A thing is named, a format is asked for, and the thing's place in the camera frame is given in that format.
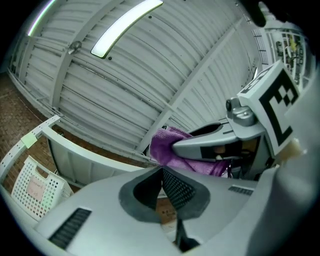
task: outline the metal bracket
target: metal bracket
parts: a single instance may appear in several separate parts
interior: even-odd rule
[[[46,127],[52,127],[60,117],[55,115],[49,118],[47,121],[41,123],[36,128],[34,128],[30,133],[32,133],[37,139],[42,136],[42,130]],[[21,156],[21,154],[27,149],[26,145],[21,141],[21,139],[9,150],[5,157],[0,162],[0,183],[2,183],[14,165],[16,160]]]

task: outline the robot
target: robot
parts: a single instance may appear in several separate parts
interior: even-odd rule
[[[173,145],[185,158],[232,160],[238,179],[168,166],[122,174],[87,185],[35,230],[65,255],[211,255],[212,248],[217,255],[269,253],[314,202],[320,181],[318,151],[268,168],[294,137],[285,113],[298,98],[288,71],[276,62],[226,101],[220,123]],[[252,139],[255,150],[248,156],[242,144]],[[218,155],[221,145],[225,151]],[[161,188],[177,211],[176,245],[155,212]]]

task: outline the white ceiling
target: white ceiling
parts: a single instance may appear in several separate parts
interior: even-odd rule
[[[242,13],[224,0],[164,0],[106,59],[92,55],[108,27],[140,2],[61,1],[37,37],[17,48],[15,73],[40,111],[63,115],[65,129],[146,161],[140,152],[163,125],[190,131],[224,116],[225,100],[252,77],[259,55]],[[78,40],[81,51],[69,55]]]

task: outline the floor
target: floor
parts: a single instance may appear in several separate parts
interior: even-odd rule
[[[6,73],[0,74],[0,160],[22,136],[30,132],[46,119],[47,118],[45,116],[33,108],[23,95],[21,95]],[[140,166],[142,168],[147,167],[145,163],[126,158],[94,146],[72,135],[57,125],[53,126],[52,129],[59,134],[63,134],[66,139],[73,143],[96,154],[126,164]],[[51,157],[47,139],[45,137],[41,137],[30,149],[26,150],[19,157],[7,174],[3,182],[3,186],[9,193],[11,193],[19,172],[24,166],[24,161],[28,155],[32,156],[36,161],[50,171],[55,171],[56,168]],[[74,192],[79,190],[79,188],[75,186],[71,186],[71,188]],[[159,213],[163,224],[176,219],[176,212],[167,198],[158,200],[156,211]]]

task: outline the corrugated ceiling panel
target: corrugated ceiling panel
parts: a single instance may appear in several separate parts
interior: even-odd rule
[[[74,33],[100,5],[99,2],[77,0],[63,3],[43,27],[41,36],[63,44],[72,43]]]
[[[53,76],[57,72],[60,55],[34,47],[26,70],[26,87],[36,90],[40,97],[48,97],[53,86]]]
[[[237,95],[249,73],[248,53],[240,39],[233,34],[172,115],[184,117],[183,130],[195,130],[226,115],[226,100]]]
[[[75,124],[77,133],[131,153],[174,95],[181,93],[188,77],[195,75],[195,68],[208,59],[204,59],[207,53],[212,54],[212,47],[242,16],[233,2],[168,0],[136,22],[106,59],[92,55],[101,35],[142,1],[125,0],[88,32],[67,69],[59,103],[59,111]],[[48,103],[66,46],[106,3],[69,0],[49,18],[42,39],[35,40],[26,70],[25,85],[37,99]],[[251,45],[245,46],[252,43],[246,37],[239,32],[223,41],[207,70],[202,69],[198,81],[182,93],[185,98],[167,125],[190,131],[225,115],[225,100],[241,89],[255,59]]]
[[[206,10],[204,3],[209,3],[207,0],[202,1],[202,5],[192,1],[167,1],[134,24],[111,49],[106,59],[92,55],[92,47],[106,29],[140,2],[130,0],[121,3],[94,26],[82,43],[81,52],[74,56],[61,92],[66,101],[71,101],[66,96],[69,93],[67,89],[76,90],[74,86],[78,83],[75,82],[77,79],[85,81],[83,86],[78,83],[81,89],[76,90],[77,95],[73,101],[76,98],[84,107],[94,102],[105,111],[105,132],[113,133],[120,140],[120,130],[114,130],[114,127],[125,129],[135,136],[131,138],[132,142],[143,138],[166,103],[232,24],[225,14],[213,15]],[[210,2],[210,5],[219,8],[215,2]],[[77,71],[76,65],[83,66],[85,70]],[[109,95],[108,90],[118,94]],[[190,98],[183,103],[188,110],[177,112],[169,123],[188,129],[208,121],[208,116],[213,113],[207,109],[208,104],[202,97],[205,96],[197,91],[191,93]],[[195,101],[201,105],[200,111],[191,104]],[[76,115],[81,117],[85,111],[78,108]],[[95,120],[98,119],[90,119],[93,132],[96,130]],[[131,127],[139,129],[133,132]]]
[[[20,72],[20,68],[21,68],[21,65],[22,65],[22,61],[23,61],[23,56],[25,54],[25,51],[26,51],[26,47],[28,45],[28,41],[21,41],[21,44],[19,47],[22,47],[22,51],[21,51],[21,54],[20,54],[20,58],[18,60],[18,63],[17,63],[17,66],[16,66],[16,74],[19,75],[19,72]]]

